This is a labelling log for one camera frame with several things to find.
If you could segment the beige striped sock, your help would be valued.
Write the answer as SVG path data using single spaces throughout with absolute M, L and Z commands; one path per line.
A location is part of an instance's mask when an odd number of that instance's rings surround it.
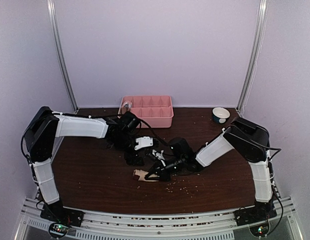
M 147 171 L 135 169 L 133 171 L 133 179 L 140 182 L 158 182 L 159 177 L 156 174 L 148 175 Z

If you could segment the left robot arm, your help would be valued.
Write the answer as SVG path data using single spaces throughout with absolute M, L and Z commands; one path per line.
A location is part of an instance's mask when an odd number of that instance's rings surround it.
M 137 151 L 153 146 L 153 138 L 135 138 L 132 133 L 141 119 L 127 111 L 124 114 L 91 116 L 52 111 L 41 107 L 21 139 L 21 152 L 32 169 L 34 182 L 39 187 L 47 214 L 62 222 L 67 212 L 59 196 L 52 171 L 52 151 L 56 138 L 91 137 L 106 139 L 114 147 L 138 159 Z

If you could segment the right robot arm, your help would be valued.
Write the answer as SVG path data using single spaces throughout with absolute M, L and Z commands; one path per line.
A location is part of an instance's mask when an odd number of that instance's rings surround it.
M 220 135 L 193 151 L 186 139 L 173 138 L 168 146 L 173 158 L 166 160 L 162 154 L 152 153 L 155 164 L 148 170 L 145 179 L 149 181 L 169 181 L 173 172 L 183 168 L 199 172 L 231 150 L 236 150 L 250 165 L 254 187 L 255 206 L 251 210 L 254 220 L 263 220 L 273 210 L 273 169 L 270 151 L 276 153 L 269 142 L 266 128 L 242 117 L 235 118 L 229 126 L 222 129 Z

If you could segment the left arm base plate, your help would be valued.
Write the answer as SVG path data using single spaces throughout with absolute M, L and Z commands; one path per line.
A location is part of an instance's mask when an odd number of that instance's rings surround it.
M 65 237 L 73 227 L 80 227 L 83 221 L 84 212 L 64 208 L 60 214 L 53 213 L 46 206 L 41 210 L 40 217 L 51 221 L 48 226 L 48 233 L 55 239 Z

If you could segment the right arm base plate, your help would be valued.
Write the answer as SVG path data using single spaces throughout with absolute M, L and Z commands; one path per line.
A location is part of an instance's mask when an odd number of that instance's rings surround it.
M 248 225 L 250 233 L 257 238 L 266 237 L 270 233 L 269 220 L 276 216 L 276 210 L 267 210 L 256 206 L 241 207 L 234 212 L 237 226 Z

